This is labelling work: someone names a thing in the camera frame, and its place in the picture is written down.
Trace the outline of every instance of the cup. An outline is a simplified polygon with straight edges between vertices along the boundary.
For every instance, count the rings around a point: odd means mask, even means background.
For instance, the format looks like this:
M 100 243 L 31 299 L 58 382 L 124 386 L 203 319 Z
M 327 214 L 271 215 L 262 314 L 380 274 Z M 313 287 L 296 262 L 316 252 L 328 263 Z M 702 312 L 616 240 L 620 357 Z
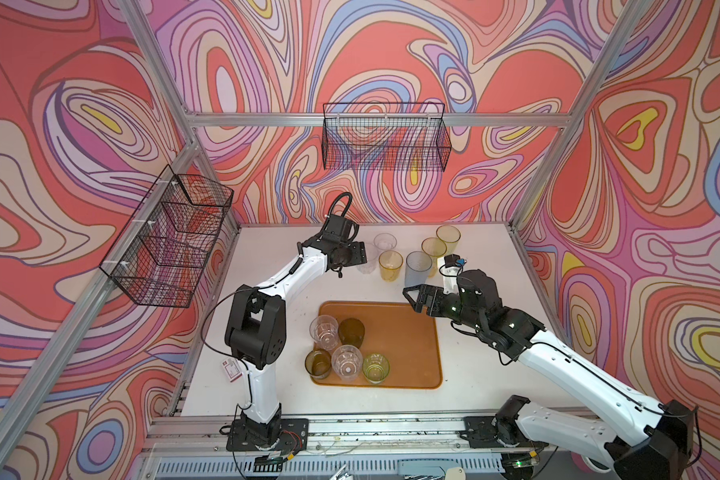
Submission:
M 325 379 L 331 374 L 331 354 L 323 349 L 311 351 L 304 359 L 304 368 L 311 378 Z
M 338 339 L 342 345 L 360 348 L 365 339 L 365 325 L 356 318 L 347 318 L 338 324 Z
M 445 254 L 450 255 L 456 250 L 461 232 L 453 225 L 441 225 L 438 227 L 437 236 L 445 243 Z
M 380 253 L 381 251 L 376 247 L 376 245 L 365 242 L 365 263 L 358 265 L 358 270 L 360 270 L 361 274 L 372 274 L 373 271 L 376 270 L 376 265 L 378 265 L 378 255 Z
M 381 353 L 372 353 L 362 361 L 362 373 L 366 380 L 378 385 L 389 375 L 389 360 Z
M 422 242 L 422 251 L 432 258 L 429 276 L 434 276 L 438 272 L 438 258 L 445 255 L 446 249 L 445 242 L 434 236 L 430 236 Z
M 403 255 L 394 250 L 387 250 L 378 256 L 378 264 L 381 268 L 382 279 L 385 282 L 394 282 L 400 275 L 400 267 L 403 266 Z
M 332 352 L 338 346 L 338 322 L 330 315 L 320 315 L 309 326 L 309 335 L 319 348 Z
M 356 346 L 342 345 L 331 356 L 333 371 L 343 382 L 356 379 L 362 370 L 362 353 Z
M 424 252 L 411 252 L 405 257 L 405 286 L 427 283 L 432 258 Z
M 379 234 L 373 239 L 373 244 L 380 251 L 393 250 L 398 245 L 398 239 L 392 234 Z

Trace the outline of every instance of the white tabletop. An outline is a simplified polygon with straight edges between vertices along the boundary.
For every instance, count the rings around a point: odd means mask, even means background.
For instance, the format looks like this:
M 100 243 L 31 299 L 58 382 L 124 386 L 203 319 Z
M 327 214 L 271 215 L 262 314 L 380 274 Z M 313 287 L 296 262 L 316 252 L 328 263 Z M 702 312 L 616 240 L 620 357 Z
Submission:
M 460 224 L 462 235 L 455 251 L 467 260 L 466 268 L 481 269 L 498 285 L 504 304 L 526 311 L 549 328 L 549 320 L 520 262 L 506 226 L 502 224 Z M 361 226 L 358 240 L 372 242 L 374 236 L 389 232 L 398 239 L 395 248 L 403 256 L 420 250 L 422 240 L 434 236 L 437 226 Z M 268 226 L 243 228 L 221 297 L 241 283 L 255 285 L 275 274 L 296 255 L 296 242 L 318 231 L 316 226 Z M 443 382 L 434 390 L 359 389 L 318 386 L 304 370 L 304 357 L 312 349 L 309 323 L 323 302 L 359 300 L 405 302 L 402 295 L 404 272 L 393 283 L 384 282 L 378 268 L 363 275 L 355 267 L 344 269 L 344 278 L 327 272 L 313 281 L 286 310 L 288 338 L 276 361 L 277 394 L 287 415 L 323 413 L 445 412 L 500 408 L 511 395 L 522 395 L 550 408 L 579 407 L 575 398 L 536 371 L 516 362 L 502 366 L 498 354 L 475 338 L 463 336 L 449 321 L 437 319 Z M 429 283 L 442 284 L 436 275 Z M 232 299 L 213 315 L 208 342 L 221 351 Z M 229 382 L 222 370 L 225 357 L 203 347 L 192 377 L 182 416 L 232 415 L 235 405 L 248 403 L 245 378 Z

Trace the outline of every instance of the black wire basket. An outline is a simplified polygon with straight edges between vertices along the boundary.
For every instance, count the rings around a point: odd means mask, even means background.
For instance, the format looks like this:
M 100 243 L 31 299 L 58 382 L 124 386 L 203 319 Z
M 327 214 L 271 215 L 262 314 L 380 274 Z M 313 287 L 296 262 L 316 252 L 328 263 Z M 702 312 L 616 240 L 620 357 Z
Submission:
M 137 305 L 187 308 L 233 195 L 201 175 L 174 174 L 115 268 L 102 270 Z
M 445 171 L 451 138 L 439 102 L 323 104 L 327 170 Z

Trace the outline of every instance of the brown tray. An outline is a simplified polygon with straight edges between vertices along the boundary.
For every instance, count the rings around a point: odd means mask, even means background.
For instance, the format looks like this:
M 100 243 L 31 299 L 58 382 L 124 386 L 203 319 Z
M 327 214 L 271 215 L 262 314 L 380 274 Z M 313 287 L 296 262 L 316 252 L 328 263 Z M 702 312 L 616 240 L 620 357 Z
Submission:
M 407 303 L 325 302 L 320 315 L 341 323 L 355 317 L 365 325 L 362 354 L 381 353 L 389 360 L 389 376 L 379 385 L 362 372 L 352 382 L 343 382 L 334 371 L 328 378 L 312 379 L 318 385 L 368 386 L 385 389 L 436 389 L 443 381 L 438 329 L 434 318 L 413 312 Z

